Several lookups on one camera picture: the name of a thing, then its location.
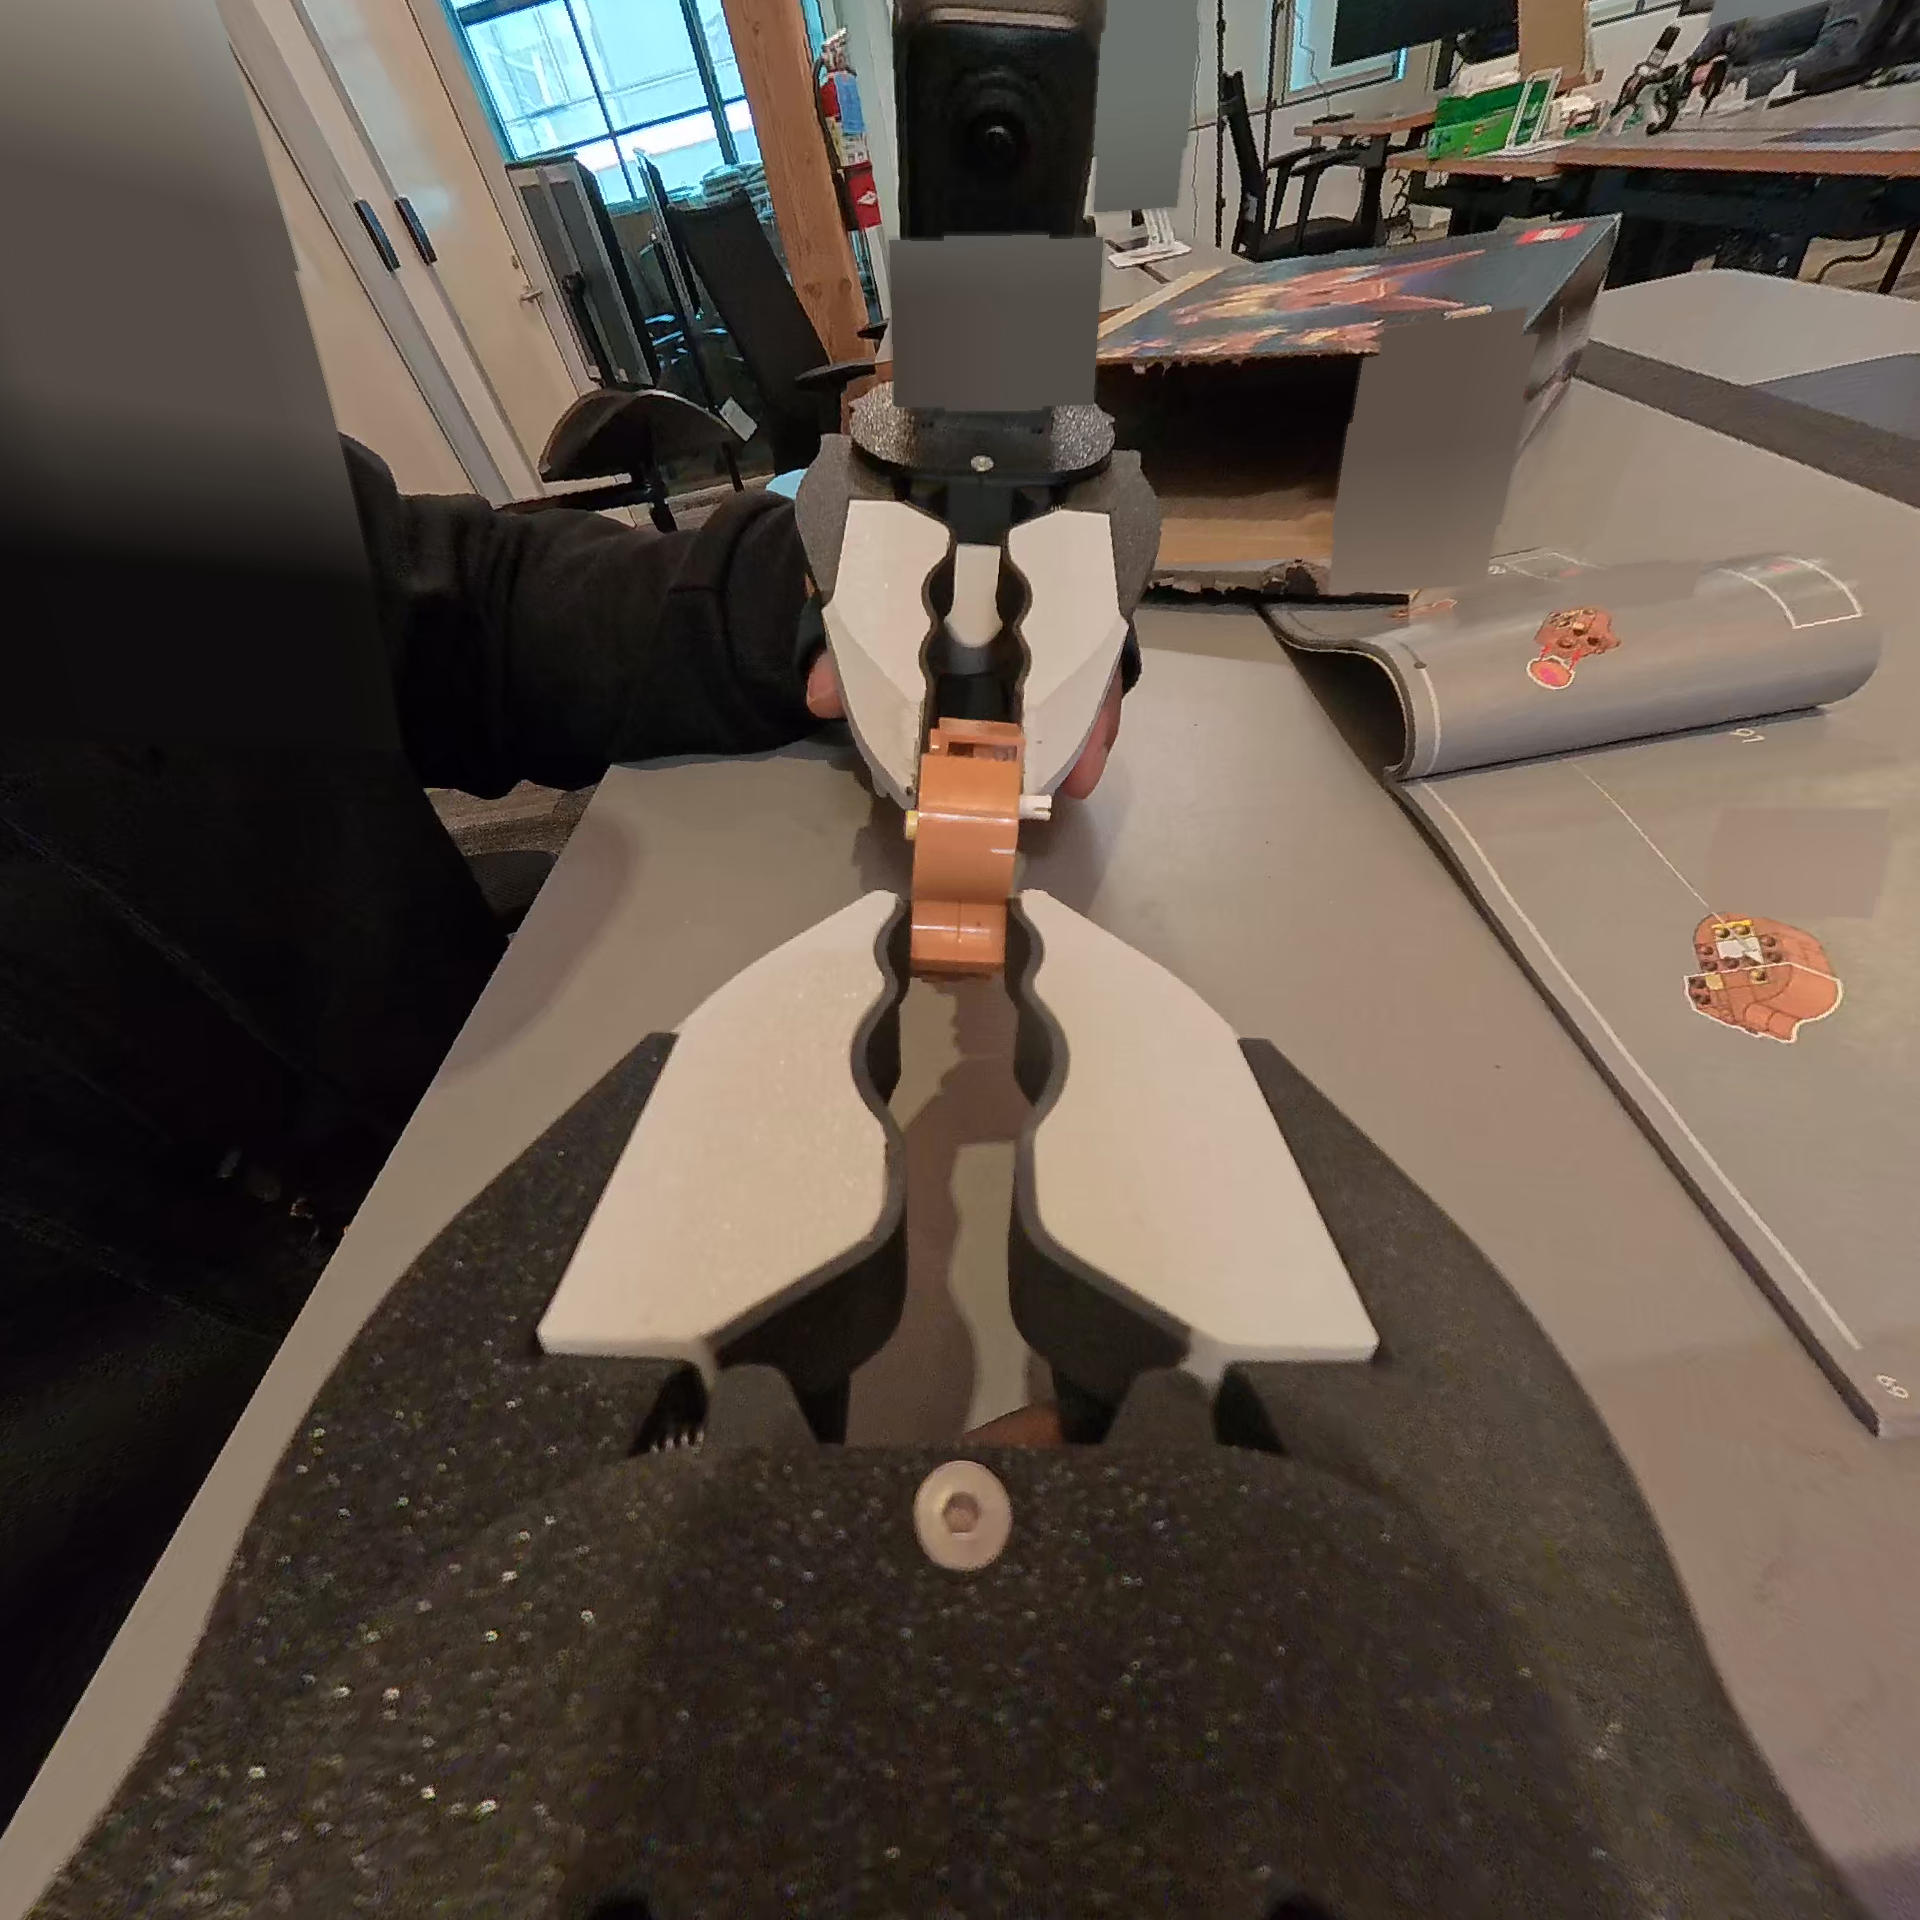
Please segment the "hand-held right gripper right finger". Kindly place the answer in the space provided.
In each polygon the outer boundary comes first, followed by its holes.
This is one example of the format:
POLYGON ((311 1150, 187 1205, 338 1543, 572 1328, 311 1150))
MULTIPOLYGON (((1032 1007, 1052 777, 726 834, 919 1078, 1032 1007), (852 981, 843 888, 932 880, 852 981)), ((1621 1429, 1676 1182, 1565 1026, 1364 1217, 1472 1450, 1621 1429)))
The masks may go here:
POLYGON ((1007 930, 1014 1150, 1007 1294, 1063 1440, 1140 1382, 1239 1422, 1253 1393, 1365 1382, 1379 1332, 1276 1115, 1283 1060, 1042 890, 1007 930))

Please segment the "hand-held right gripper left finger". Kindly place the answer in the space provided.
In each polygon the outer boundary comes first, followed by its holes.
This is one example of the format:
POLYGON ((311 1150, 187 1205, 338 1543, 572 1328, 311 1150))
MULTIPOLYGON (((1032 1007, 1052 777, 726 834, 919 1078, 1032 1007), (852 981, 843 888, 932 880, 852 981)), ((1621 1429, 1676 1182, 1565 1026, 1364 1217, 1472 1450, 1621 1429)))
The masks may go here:
POLYGON ((821 1441, 904 1307, 904 901, 872 890, 667 1036, 543 1319, 552 1356, 779 1372, 821 1441))

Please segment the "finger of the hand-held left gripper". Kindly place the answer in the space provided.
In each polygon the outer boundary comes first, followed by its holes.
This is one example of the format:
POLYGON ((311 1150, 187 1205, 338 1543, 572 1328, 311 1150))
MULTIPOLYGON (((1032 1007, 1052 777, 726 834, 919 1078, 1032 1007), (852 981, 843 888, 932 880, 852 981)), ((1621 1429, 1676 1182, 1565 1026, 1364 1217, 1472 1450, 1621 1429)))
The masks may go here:
POLYGON ((1007 535, 1002 560, 1019 590, 1007 683, 1009 723, 1022 739, 1019 794, 1051 797, 1102 738, 1102 723, 1118 717, 1128 616, 1110 517, 1027 519, 1007 535))
POLYGON ((948 530, 903 501, 854 499, 824 604, 828 652, 844 720, 875 786, 914 809, 937 633, 929 585, 948 568, 948 530))

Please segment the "brown toy brick model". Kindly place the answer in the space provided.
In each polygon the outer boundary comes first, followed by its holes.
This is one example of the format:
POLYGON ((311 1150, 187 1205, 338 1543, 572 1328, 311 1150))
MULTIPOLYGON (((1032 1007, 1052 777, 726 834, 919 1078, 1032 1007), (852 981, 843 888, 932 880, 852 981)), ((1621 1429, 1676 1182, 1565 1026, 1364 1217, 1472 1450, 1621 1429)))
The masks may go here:
POLYGON ((944 717, 919 758, 904 838, 909 967, 918 979, 986 979, 1006 965, 1019 824, 1045 823, 1052 797, 1022 789, 1018 725, 944 717))

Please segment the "person's left forearm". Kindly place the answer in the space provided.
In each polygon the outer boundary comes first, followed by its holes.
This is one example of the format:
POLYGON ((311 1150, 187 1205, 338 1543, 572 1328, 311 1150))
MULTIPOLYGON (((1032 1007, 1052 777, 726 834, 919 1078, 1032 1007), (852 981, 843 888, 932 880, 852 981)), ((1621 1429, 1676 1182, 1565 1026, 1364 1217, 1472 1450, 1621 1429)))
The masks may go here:
POLYGON ((580 789, 613 766, 742 758, 816 729, 808 564, 779 494, 735 494, 667 535, 404 494, 372 448, 340 436, 340 451, 420 786, 580 789))

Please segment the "person's left hand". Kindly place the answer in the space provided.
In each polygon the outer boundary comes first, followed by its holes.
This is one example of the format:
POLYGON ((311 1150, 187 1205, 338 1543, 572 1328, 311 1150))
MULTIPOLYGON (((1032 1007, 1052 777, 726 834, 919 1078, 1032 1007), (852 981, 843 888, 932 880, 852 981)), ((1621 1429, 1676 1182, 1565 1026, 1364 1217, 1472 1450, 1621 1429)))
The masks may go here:
MULTIPOLYGON (((1102 697, 1101 715, 1093 723, 1093 733, 1088 735, 1088 743, 1078 762, 1072 766, 1072 769, 1057 788, 1061 797, 1082 803, 1093 794, 1093 789, 1102 781, 1102 773, 1108 768, 1108 759, 1112 756, 1118 729, 1121 729, 1122 697, 1125 697, 1125 684, 1122 684, 1122 678, 1116 673, 1112 684, 1108 684, 1108 693, 1102 697)), ((843 687, 831 668, 830 652, 824 646, 820 646, 808 663, 805 708, 815 720, 821 720, 821 723, 844 717, 843 687)))

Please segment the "red fire extinguisher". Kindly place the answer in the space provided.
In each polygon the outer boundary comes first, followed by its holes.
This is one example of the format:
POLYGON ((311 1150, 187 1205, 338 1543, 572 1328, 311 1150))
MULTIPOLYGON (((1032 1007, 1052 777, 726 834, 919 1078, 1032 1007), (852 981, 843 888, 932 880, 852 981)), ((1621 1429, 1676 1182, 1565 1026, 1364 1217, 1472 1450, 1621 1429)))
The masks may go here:
POLYGON ((869 234, 880 228, 880 195, 847 30, 828 36, 813 80, 843 223, 849 234, 869 234))

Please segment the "black office chair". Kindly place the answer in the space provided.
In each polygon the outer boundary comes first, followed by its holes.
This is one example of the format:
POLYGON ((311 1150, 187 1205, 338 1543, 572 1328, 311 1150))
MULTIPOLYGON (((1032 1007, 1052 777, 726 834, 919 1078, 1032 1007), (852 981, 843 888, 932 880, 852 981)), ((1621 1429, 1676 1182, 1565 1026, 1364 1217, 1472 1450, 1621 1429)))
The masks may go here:
POLYGON ((1253 141, 1243 76, 1239 71, 1227 71, 1219 78, 1219 114, 1236 156, 1239 175, 1239 208, 1227 242, 1230 253, 1269 264, 1355 253, 1380 245, 1385 136, 1342 139, 1332 145, 1309 144, 1261 159, 1253 141), (1334 168, 1355 168, 1358 173, 1358 205, 1345 219, 1323 219, 1314 210, 1315 188, 1334 168))
POLYGON ((736 170, 714 194, 669 190, 642 154, 630 170, 643 195, 608 220, 646 341, 744 453, 760 451, 771 476, 805 471, 843 430, 847 397, 872 381, 875 352, 830 354, 736 170))

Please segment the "printed cardboard box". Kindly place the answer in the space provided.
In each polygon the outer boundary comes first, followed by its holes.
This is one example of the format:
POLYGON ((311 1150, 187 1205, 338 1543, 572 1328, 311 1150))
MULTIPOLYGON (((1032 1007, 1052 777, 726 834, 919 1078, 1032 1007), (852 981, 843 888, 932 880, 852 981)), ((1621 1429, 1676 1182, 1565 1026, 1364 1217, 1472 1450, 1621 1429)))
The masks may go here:
POLYGON ((1102 321, 1095 401, 1164 510, 1152 585, 1413 598, 1497 552, 1619 219, 1176 279, 1102 321))

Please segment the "green box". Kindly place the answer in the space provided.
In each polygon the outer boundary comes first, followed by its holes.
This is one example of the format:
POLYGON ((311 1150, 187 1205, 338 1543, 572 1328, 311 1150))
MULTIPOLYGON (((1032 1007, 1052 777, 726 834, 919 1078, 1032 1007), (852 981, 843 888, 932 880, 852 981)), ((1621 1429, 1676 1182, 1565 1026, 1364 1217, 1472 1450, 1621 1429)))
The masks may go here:
POLYGON ((1562 71, 1535 71, 1525 80, 1473 95, 1442 98, 1427 136, 1427 161, 1443 168, 1459 159, 1526 154, 1551 139, 1562 71))

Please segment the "grey instruction booklet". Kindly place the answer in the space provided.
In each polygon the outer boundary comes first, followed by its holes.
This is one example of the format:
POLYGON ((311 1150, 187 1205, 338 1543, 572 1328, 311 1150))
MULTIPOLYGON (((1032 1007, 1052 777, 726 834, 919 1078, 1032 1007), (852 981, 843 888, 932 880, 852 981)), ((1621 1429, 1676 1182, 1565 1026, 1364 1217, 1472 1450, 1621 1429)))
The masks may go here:
POLYGON ((1878 1440, 1916 1440, 1916 735, 1791 555, 1502 555, 1266 611, 1364 663, 1385 786, 1878 1440))

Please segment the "person's dark clothing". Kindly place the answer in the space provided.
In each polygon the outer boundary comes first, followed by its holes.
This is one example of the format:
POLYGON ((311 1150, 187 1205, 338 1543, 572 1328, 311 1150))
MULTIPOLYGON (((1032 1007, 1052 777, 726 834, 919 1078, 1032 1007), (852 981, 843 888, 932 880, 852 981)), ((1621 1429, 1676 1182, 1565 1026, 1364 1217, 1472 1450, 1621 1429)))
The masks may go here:
POLYGON ((496 970, 539 517, 344 442, 397 753, 6 743, 6 1818, 496 970))

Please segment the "white cabinet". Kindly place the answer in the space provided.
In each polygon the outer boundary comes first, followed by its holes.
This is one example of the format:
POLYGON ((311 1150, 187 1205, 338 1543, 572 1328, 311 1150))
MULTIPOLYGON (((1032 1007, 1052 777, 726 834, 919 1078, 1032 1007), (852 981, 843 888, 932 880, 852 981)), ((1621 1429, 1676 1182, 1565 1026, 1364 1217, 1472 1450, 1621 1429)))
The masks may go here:
POLYGON ((590 387, 435 4, 217 4, 330 416, 409 492, 543 494, 590 387))

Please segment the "wooden desk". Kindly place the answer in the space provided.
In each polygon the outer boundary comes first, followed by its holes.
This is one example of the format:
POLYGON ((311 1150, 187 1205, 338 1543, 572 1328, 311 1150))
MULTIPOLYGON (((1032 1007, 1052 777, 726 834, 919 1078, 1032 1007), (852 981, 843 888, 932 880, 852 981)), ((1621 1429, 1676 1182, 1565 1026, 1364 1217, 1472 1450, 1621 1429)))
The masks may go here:
POLYGON ((1899 237, 1882 291, 1916 264, 1917 84, 1684 118, 1664 134, 1587 136, 1530 154, 1390 154, 1409 205, 1449 210, 1449 234, 1507 219, 1619 219, 1608 287, 1713 260, 1796 277, 1812 244, 1899 237))

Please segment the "wooden post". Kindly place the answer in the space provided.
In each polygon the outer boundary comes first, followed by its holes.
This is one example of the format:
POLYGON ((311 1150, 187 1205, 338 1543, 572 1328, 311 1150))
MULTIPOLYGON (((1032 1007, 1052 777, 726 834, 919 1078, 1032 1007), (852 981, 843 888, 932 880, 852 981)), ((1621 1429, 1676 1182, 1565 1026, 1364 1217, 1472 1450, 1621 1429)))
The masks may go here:
POLYGON ((793 288, 830 361, 867 361, 867 303, 816 125, 809 40, 796 4, 724 4, 793 288))

